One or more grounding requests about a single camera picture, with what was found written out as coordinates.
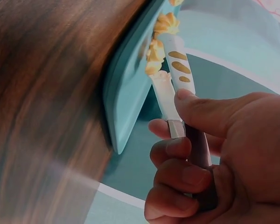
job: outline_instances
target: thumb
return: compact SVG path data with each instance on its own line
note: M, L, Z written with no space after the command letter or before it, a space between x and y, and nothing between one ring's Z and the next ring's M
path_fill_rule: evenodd
M240 117L234 116L252 101L272 95L252 93L235 99L200 99L188 90L175 95L175 106L182 120L189 126L210 135L226 138L228 129Z

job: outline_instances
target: white stripe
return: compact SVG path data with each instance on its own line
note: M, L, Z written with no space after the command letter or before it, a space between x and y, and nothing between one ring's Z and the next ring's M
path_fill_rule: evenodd
M231 62L225 61L221 58L215 57L213 55L204 53L204 52L196 50L196 49L186 48L186 53L189 55L193 55L193 56L208 60L210 62L219 64L219 65L222 65L222 66L224 66L232 71L235 71L235 72L265 86L266 88L280 94L280 86L276 86L276 85L272 84L271 82L268 82L265 79L254 74L253 72L250 72L246 69L243 69L243 68L237 66L236 64L233 64Z
M111 187L109 187L107 185L104 185L102 183L99 184L98 191L105 194L105 195L113 197L113 198L115 198L119 201L122 201L122 202L125 202L127 204L133 205L133 206L138 207L140 209L144 209L145 201L143 201L139 198L133 197L131 195L128 195L126 193L123 193L123 192L121 192L119 190L116 190L114 188L111 188Z

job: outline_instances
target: wooden table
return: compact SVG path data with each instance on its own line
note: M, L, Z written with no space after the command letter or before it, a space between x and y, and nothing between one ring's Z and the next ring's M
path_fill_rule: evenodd
M145 0L0 0L0 224L79 224L111 155L100 96Z

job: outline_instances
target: yellow buttercream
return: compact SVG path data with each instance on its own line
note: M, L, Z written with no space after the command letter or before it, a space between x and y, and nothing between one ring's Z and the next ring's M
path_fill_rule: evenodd
M160 14L154 25L154 37L156 38L157 35L164 33L177 34L179 24L180 21L176 19L173 13Z
M146 54L148 62L164 62L165 51L164 45L159 40L152 40Z
M184 0L169 0L172 6L179 6L183 3Z
M162 67L161 62L147 62L146 68L145 68L145 73L147 75L153 75L157 73Z

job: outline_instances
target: piping tool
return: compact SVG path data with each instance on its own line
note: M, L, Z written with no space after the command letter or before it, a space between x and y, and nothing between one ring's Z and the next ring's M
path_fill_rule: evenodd
M207 169L212 173L210 151L205 133L183 124L174 106L175 91L187 89L195 94L194 80L190 64L184 49L184 41L181 37L172 34L160 34L158 39L163 42L166 59L170 73L159 71L150 76L153 81L154 90L164 119L168 121L171 138L186 136L192 144L191 155L188 161L193 165ZM209 211L218 205L218 196L214 178L209 188L192 197L199 202L199 211Z

